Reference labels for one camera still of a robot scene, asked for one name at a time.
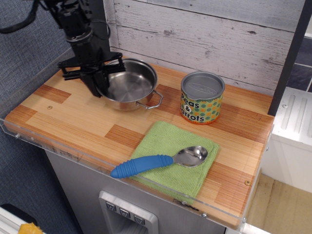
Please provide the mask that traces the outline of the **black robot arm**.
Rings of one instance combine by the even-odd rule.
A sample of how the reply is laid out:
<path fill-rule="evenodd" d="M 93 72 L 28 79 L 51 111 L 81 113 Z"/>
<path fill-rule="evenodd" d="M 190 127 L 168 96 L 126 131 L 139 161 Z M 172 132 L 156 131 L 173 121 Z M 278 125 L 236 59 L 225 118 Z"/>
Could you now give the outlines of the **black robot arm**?
<path fill-rule="evenodd" d="M 106 20 L 93 18 L 88 0 L 42 0 L 40 4 L 64 31 L 74 52 L 74 57 L 58 64 L 64 79 L 79 78 L 96 97 L 106 94 L 108 75 L 125 71 L 122 53 L 110 50 Z"/>

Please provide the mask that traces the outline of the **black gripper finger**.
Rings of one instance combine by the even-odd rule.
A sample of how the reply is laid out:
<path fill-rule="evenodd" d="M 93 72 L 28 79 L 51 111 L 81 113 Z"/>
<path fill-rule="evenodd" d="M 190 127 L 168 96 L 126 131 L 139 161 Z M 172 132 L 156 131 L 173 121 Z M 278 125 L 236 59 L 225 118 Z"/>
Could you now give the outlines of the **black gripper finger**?
<path fill-rule="evenodd" d="M 107 93 L 109 88 L 109 81 L 107 75 L 103 71 L 97 71 L 94 74 L 96 87 L 100 93 Z"/>
<path fill-rule="evenodd" d="M 97 90 L 96 82 L 93 75 L 81 73 L 80 79 L 87 86 L 87 88 L 89 89 L 89 91 L 92 93 L 93 96 L 98 98 L 101 97 L 101 94 Z"/>

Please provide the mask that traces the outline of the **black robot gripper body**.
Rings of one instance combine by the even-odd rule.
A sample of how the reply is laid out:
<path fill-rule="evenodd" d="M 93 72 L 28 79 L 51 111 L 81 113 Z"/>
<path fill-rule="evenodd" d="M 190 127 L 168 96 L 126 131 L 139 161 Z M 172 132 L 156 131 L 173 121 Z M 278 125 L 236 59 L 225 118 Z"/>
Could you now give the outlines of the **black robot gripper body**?
<path fill-rule="evenodd" d="M 87 29 L 81 35 L 67 36 L 66 40 L 75 56 L 58 64 L 65 80 L 77 79 L 81 75 L 94 75 L 97 72 L 107 76 L 125 71 L 122 54 L 104 51 L 100 38 L 92 29 Z"/>

